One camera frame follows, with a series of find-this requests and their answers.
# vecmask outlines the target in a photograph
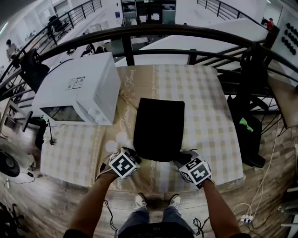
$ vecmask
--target shoe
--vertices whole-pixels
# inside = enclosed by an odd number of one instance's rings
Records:
[[[174,197],[172,197],[172,199],[169,203],[169,207],[173,206],[176,209],[178,209],[180,203],[181,203],[181,196],[179,194],[176,194],[176,195],[174,195]]]
[[[145,202],[145,197],[140,193],[137,194],[135,196],[135,208],[144,207],[147,209],[146,205],[147,205],[147,203]]]

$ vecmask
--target tablecloth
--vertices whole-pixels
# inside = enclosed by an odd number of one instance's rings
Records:
[[[41,172],[64,181],[92,186],[104,158],[122,146],[133,148],[134,124],[143,98],[185,102],[182,150],[197,149],[211,167],[216,184],[243,177],[236,130],[217,72],[209,66],[151,65],[119,67],[122,81],[112,126],[61,125],[49,130],[41,153]],[[182,192],[186,183],[173,162],[142,160],[128,179],[118,178],[111,190]]]

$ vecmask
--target black sleeve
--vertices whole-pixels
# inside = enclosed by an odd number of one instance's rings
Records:
[[[240,233],[240,234],[233,235],[230,238],[251,238],[251,236],[249,234]]]
[[[79,230],[67,230],[63,238],[90,238],[90,237]]]

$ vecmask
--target wooden floor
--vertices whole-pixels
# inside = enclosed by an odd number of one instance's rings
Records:
[[[272,116],[267,116],[263,122],[268,124]],[[279,130],[283,127],[282,120],[280,121]],[[251,168],[244,165],[244,173],[246,178],[235,183],[221,185],[219,190],[232,209],[238,203],[250,204],[257,188],[267,169],[276,132],[276,126],[272,127],[266,132],[261,139],[261,146],[259,154],[266,159],[266,165],[263,169]],[[36,128],[27,128],[26,132],[20,131],[17,126],[14,131],[5,128],[3,131],[9,137],[9,140],[26,152],[32,153],[38,165],[40,164],[40,151],[34,145]],[[253,230],[260,234],[250,233],[252,237],[285,237],[287,228],[282,228],[281,223],[289,222],[290,217],[281,214],[278,211],[278,205],[282,202],[283,196],[287,188],[291,187],[295,180],[295,150],[293,141],[298,138],[298,130],[287,130],[284,134],[278,137],[276,141],[275,152],[273,154],[271,168],[268,172],[267,178],[264,182],[264,193],[262,201],[258,208],[257,214],[253,220],[254,227],[259,227],[263,224],[265,219],[270,215],[269,219],[260,228]],[[30,232],[26,237],[62,237],[67,225],[72,217],[74,209],[87,193],[88,188],[73,185],[47,177],[39,173],[37,168],[34,171],[36,180],[30,184],[10,184],[10,189],[0,188],[0,201],[6,205],[16,203],[18,211],[25,215],[25,224]],[[5,183],[6,176],[0,174],[0,182]],[[16,178],[12,178],[15,182],[29,182],[32,178],[26,174],[20,174]],[[151,222],[158,222],[162,219],[163,209],[167,206],[167,200],[173,194],[145,194],[150,198],[151,206],[150,220]],[[109,201],[111,210],[114,215],[114,224],[120,228],[125,222],[129,214],[134,209],[134,194],[124,192],[108,192],[106,199]],[[204,191],[184,192],[181,194],[182,204],[180,213],[182,217],[195,229],[192,224],[194,217],[203,222],[208,217],[208,208]],[[257,195],[254,204],[252,205],[253,214],[261,197],[261,192]],[[237,219],[246,214],[247,206],[240,205],[234,213]],[[95,237],[113,237],[114,232],[110,228],[110,214],[106,207],[102,211],[100,222],[95,231]],[[247,226],[242,226],[243,232],[249,232]],[[204,227],[205,237],[214,237],[210,223],[207,222]]]

